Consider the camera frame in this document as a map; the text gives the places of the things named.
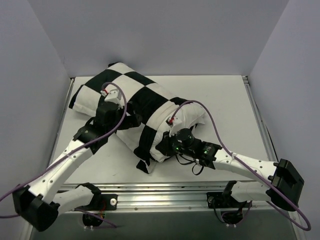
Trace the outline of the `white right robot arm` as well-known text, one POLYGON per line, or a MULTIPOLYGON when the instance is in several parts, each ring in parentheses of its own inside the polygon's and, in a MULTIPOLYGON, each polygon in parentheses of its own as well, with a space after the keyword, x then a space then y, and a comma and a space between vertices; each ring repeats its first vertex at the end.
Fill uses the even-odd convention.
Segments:
POLYGON ((202 167, 232 172, 249 178, 250 182, 231 180, 222 193, 223 203, 234 206, 246 201, 272 202, 278 208, 294 212, 304 186, 304 179, 286 159, 264 161, 237 153, 228 153, 222 146, 195 138, 188 128, 176 134, 163 134, 155 147, 163 155, 177 154, 192 158, 202 167))

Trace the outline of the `aluminium front frame rail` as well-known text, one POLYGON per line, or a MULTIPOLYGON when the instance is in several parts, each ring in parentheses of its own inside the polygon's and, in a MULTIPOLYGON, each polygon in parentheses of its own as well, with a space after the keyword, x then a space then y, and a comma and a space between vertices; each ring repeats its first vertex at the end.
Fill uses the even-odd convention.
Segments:
POLYGON ((69 211, 98 211, 98 200, 101 194, 117 194, 117 207, 121 204, 131 206, 173 206, 178 201, 198 200, 199 198, 196 195, 202 190, 222 192, 224 196, 227 196, 229 195, 225 190, 227 184, 134 186, 133 188, 127 186, 123 188, 124 194, 120 192, 120 188, 100 188, 89 182, 79 184, 75 188, 61 193, 56 190, 51 193, 33 193, 30 190, 31 187, 27 185, 22 189, 21 196, 15 193, 13 198, 16 211, 24 218, 31 216, 55 219, 69 211))

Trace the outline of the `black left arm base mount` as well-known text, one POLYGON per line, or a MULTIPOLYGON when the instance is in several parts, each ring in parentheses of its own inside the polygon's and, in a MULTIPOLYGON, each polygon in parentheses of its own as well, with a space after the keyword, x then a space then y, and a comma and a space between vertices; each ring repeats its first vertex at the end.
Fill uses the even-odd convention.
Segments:
POLYGON ((114 193, 101 194, 98 200, 98 211, 115 211, 118 204, 118 195, 114 193))

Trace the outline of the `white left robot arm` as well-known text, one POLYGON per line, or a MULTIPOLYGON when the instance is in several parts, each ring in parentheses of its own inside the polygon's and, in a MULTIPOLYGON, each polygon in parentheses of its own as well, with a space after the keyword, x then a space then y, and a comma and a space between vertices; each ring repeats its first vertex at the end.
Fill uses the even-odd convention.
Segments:
POLYGON ((58 191, 82 163, 108 142, 110 135, 139 127, 141 122, 138 107, 131 101, 125 106, 101 103, 95 116, 77 131, 58 159, 41 176, 12 193, 16 213, 43 232, 65 212, 100 210, 105 206, 102 192, 89 182, 63 193, 58 191))

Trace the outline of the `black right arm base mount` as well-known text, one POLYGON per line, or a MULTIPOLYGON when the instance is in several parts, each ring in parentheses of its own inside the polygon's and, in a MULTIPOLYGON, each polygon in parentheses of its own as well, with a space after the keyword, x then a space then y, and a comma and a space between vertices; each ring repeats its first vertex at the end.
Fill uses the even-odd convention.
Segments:
POLYGON ((207 192, 207 206, 210 209, 239 209, 248 208, 250 203, 247 201, 238 202, 230 195, 223 195, 222 192, 207 192))

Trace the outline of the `aluminium left side rail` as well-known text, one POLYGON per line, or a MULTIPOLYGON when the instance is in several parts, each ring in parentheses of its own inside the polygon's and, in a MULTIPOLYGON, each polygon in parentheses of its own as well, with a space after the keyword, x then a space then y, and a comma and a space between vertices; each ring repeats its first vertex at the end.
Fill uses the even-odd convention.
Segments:
POLYGON ((48 166, 54 161, 54 156, 55 156, 56 148, 57 148, 57 145, 58 145, 60 132, 62 130, 63 122, 64 122, 65 115, 66 115, 66 112, 67 112, 67 109, 68 109, 69 100, 71 98, 71 94, 72 94, 72 90, 73 90, 73 87, 74 87, 74 83, 75 83, 75 77, 70 78, 70 84, 69 84, 69 87, 68 87, 68 90, 67 90, 67 94, 66 94, 66 97, 65 97, 63 110, 62 110, 61 118, 59 120, 58 129, 57 129, 56 136, 55 136, 55 139, 54 139, 54 144, 53 144, 53 147, 52 147, 52 150, 51 150, 48 166))

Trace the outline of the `white pillow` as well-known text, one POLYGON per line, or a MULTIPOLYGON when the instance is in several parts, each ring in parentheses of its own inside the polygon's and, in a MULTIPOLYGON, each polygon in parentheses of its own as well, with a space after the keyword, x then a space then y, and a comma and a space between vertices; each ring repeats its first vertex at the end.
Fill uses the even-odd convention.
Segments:
MULTIPOLYGON (((151 157, 157 162, 163 162, 166 158, 161 152, 156 150, 156 145, 162 140, 163 133, 169 131, 166 120, 174 114, 176 109, 184 103, 184 98, 174 97, 162 104, 149 118, 147 126, 156 130, 153 143, 150 148, 151 157)), ((196 103, 183 105, 175 114, 183 122, 183 128, 191 128, 196 124, 204 124, 206 111, 196 103)))

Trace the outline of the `black white checkered pillowcase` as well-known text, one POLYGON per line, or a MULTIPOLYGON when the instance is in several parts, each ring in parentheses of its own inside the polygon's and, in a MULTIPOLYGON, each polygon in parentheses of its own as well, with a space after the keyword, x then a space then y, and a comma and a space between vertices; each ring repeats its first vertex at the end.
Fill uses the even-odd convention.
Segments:
POLYGON ((106 82, 109 83, 105 88, 107 92, 115 86, 123 91, 129 103, 127 112, 130 115, 137 113, 142 117, 139 127, 118 130, 116 135, 139 158, 136 168, 150 174, 156 162, 165 159, 162 154, 156 156, 153 152, 157 143, 162 140, 163 133, 167 131, 161 130, 160 125, 165 124, 186 100, 127 65, 117 62, 82 84, 71 98, 69 108, 90 117, 95 116, 98 105, 105 99, 101 90, 106 82))

